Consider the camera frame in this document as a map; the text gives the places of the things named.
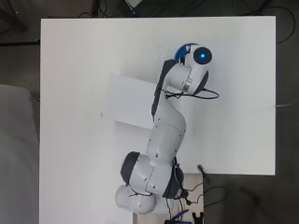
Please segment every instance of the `white table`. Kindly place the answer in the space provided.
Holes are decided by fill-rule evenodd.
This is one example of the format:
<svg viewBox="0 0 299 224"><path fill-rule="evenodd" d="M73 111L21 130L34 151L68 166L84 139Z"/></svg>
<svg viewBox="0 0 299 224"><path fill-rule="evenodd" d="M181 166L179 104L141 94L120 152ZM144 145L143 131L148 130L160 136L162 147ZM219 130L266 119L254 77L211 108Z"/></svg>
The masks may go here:
<svg viewBox="0 0 299 224"><path fill-rule="evenodd" d="M214 124L242 124L233 126L239 132L229 138L231 147L219 150L226 138L217 138L208 145L218 156L201 160L221 164L224 173L275 172L274 18L43 20L41 41L41 224L132 223L132 214L116 207L114 192L122 184L123 158L128 151L145 150L149 130L101 117L108 75L156 83L164 60L186 42L212 50L209 88L238 101L231 101L230 110L214 110ZM230 74L242 78L228 79ZM224 119L223 111L234 115ZM243 119L252 114L261 122L258 129L255 119ZM246 126L247 133L256 133L242 142ZM258 140L264 147L253 147Z"/></svg>

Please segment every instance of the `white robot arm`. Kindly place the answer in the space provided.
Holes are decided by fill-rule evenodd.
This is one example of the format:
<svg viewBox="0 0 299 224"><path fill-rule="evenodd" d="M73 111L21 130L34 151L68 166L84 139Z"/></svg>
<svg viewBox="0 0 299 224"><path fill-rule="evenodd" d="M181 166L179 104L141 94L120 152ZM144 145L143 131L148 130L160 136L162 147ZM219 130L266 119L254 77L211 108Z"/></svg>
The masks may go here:
<svg viewBox="0 0 299 224"><path fill-rule="evenodd" d="M147 155L130 152L121 168L125 185L116 193L118 207L138 214L167 213L181 190L183 172L174 161L186 132L185 118L167 102L167 88L197 94L206 85L211 61L209 49L183 46L176 58L164 62L151 108L154 120Z"/></svg>

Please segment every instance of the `electrical wire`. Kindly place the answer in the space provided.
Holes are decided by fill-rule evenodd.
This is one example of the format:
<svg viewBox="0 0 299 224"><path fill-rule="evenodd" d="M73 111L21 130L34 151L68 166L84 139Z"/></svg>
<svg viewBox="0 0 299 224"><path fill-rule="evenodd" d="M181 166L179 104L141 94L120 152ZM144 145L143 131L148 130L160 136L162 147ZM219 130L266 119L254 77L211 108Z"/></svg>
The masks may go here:
<svg viewBox="0 0 299 224"><path fill-rule="evenodd" d="M131 188L131 191L134 193L134 194L131 194L129 195L129 197L133 197L133 196L136 196L136 195L141 195L141 196L145 196L145 197L150 197L152 195L152 193L150 194L142 194L142 193L138 193L136 192L134 189Z"/></svg>
<svg viewBox="0 0 299 224"><path fill-rule="evenodd" d="M171 91L166 91L166 99L170 98L170 97L176 97L177 99L179 99L181 96L190 96L190 97L194 97L194 98L198 98L198 99L204 99L204 100L214 100L220 97L220 95L215 92L215 91L211 91L208 89L203 89L202 91L207 91L207 92L211 92L213 94L215 94L215 96L211 96L211 97L205 97L205 96L198 96L195 94L186 94L184 92L180 92L180 93L174 93Z"/></svg>
<svg viewBox="0 0 299 224"><path fill-rule="evenodd" d="M104 6L105 6L104 10L102 10L102 8L101 8L102 2L104 2ZM104 18L104 17L108 18L108 15L106 14L107 13L107 1L106 0L99 0L99 10L102 13L102 18Z"/></svg>
<svg viewBox="0 0 299 224"><path fill-rule="evenodd" d="M253 12L254 10L244 1L241 0L241 2L243 3L244 6L246 6L251 12Z"/></svg>
<svg viewBox="0 0 299 224"><path fill-rule="evenodd" d="M203 0L201 2L198 2L197 0L195 1L196 5L185 11L183 14L180 15L180 17L187 16L191 12L195 11L197 8L201 7L204 3L208 2L208 0Z"/></svg>
<svg viewBox="0 0 299 224"><path fill-rule="evenodd" d="M199 186L203 185L204 182L199 183L198 185L195 185L195 187L193 189L186 189L188 192L193 192L195 191Z"/></svg>
<svg viewBox="0 0 299 224"><path fill-rule="evenodd" d="M294 102L291 102L289 104L285 104L285 105L276 105L276 107L286 107L286 106L290 106L290 105L295 105L295 104L298 104L299 101L294 101Z"/></svg>
<svg viewBox="0 0 299 224"><path fill-rule="evenodd" d="M204 191L204 194L208 193L208 192L209 192L210 190L212 190L212 189L223 189L223 190L224 190L224 197L221 198L220 200L214 202L214 203L209 203L209 204L204 205L205 208L207 208L207 207L209 207L209 206L212 206L212 205L214 205L214 204L217 204L217 203L222 203L222 202L224 202L225 199L227 198L227 195L228 195L228 194L227 194L227 190L226 190L225 187L219 187L219 186L217 186L217 187L212 187L212 188L207 189L206 191Z"/></svg>
<svg viewBox="0 0 299 224"><path fill-rule="evenodd" d="M178 201L179 201L179 204L180 204L180 213L181 213L180 222L181 222L183 220L183 216L184 216L184 213L183 213L184 208L183 208L183 203L181 202L181 200L178 199Z"/></svg>
<svg viewBox="0 0 299 224"><path fill-rule="evenodd" d="M295 32L295 30L296 30L296 18L294 17L293 13L286 7L268 7L267 9L271 9L271 8L284 9L287 12L289 12L291 17L292 17L292 31L290 32L290 34L285 39L280 40L280 41L277 42L277 44L282 44L283 42L286 42L287 40L289 40L292 37L293 33Z"/></svg>
<svg viewBox="0 0 299 224"><path fill-rule="evenodd" d="M169 203L168 203L168 198L166 198L166 204L167 204L167 208L168 208L169 219L171 219L171 211L170 211L170 207L169 207Z"/></svg>
<svg viewBox="0 0 299 224"><path fill-rule="evenodd" d="M88 15L90 17L93 17L92 13L89 13L89 12L82 12L81 14L78 15L78 17L80 18L83 15Z"/></svg>
<svg viewBox="0 0 299 224"><path fill-rule="evenodd" d="M270 4L270 0L264 0L258 9L251 10L250 12L243 13L239 16L261 16L263 15L263 10L266 9L269 4Z"/></svg>

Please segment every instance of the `floor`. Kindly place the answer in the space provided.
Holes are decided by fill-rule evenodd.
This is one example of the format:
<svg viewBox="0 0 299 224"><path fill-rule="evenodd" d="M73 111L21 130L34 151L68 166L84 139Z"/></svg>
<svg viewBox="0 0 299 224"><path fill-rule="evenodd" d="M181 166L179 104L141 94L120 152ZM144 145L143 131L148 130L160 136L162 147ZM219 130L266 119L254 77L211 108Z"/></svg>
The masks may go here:
<svg viewBox="0 0 299 224"><path fill-rule="evenodd" d="M140 8L143 17L175 16L234 16L249 9L241 0L144 0ZM256 8L261 0L244 0ZM120 12L120 0L107 0L108 15ZM28 0L12 1L22 21L30 27L27 34L8 31L0 34L0 41L32 41L40 37L40 19L48 16L77 17L89 11L92 1L86 0ZM299 2L274 0L271 6L292 10L299 21ZM267 9L265 15L277 15L277 40L292 30L292 19L283 9ZM299 100L299 36L277 45L277 103ZM0 83L24 87L33 94L36 127L39 123L39 46L0 48ZM277 175L210 175L210 186L222 185L228 190L224 203L206 209L207 224L279 224L299 223L299 105L277 108ZM205 196L206 203L218 200L220 193Z"/></svg>

